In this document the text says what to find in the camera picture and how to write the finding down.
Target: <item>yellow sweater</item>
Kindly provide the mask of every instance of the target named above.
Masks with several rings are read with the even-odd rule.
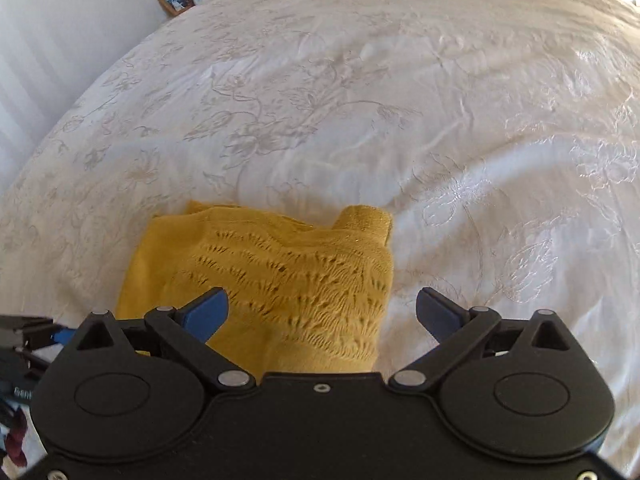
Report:
[[[116,315],[179,308],[221,286],[229,317],[209,345],[256,378],[370,371],[393,275],[391,225],[388,213],[369,206],[344,209],[324,229],[192,202],[183,215],[152,219]]]

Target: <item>triangular cutout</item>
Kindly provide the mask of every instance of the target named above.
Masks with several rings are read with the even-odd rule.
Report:
[[[550,321],[545,321],[540,325],[540,328],[533,339],[533,346],[536,348],[549,348],[551,350],[565,351],[569,349],[556,326]]]
[[[78,345],[78,350],[95,350],[113,346],[113,339],[104,323],[94,324]]]

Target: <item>metal bolt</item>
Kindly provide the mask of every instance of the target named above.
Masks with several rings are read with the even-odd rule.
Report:
[[[68,480],[62,471],[50,471],[47,480]]]
[[[249,374],[242,370],[227,370],[218,376],[218,382],[223,386],[228,386],[229,388],[247,386],[250,380],[251,377],[249,377]]]
[[[401,370],[394,375],[394,379],[402,386],[415,387],[424,384],[427,377],[418,370]]]
[[[316,386],[314,386],[314,391],[318,392],[319,394],[327,394],[331,391],[331,386],[324,383],[318,383],[316,384]]]

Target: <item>bedspread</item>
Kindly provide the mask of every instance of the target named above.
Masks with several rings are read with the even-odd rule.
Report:
[[[148,220],[191,198],[318,225],[383,207],[377,368],[434,345],[422,286],[555,309],[616,397],[603,456],[638,473],[639,45],[618,0],[207,0],[98,78],[2,198],[2,310],[113,308]]]

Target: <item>openwork knit pattern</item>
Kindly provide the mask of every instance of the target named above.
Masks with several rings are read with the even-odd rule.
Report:
[[[152,219],[116,314],[143,317],[221,286],[229,318],[209,345],[256,377],[368,371],[392,282],[391,225],[369,206],[344,209],[326,229],[192,202],[184,215]]]

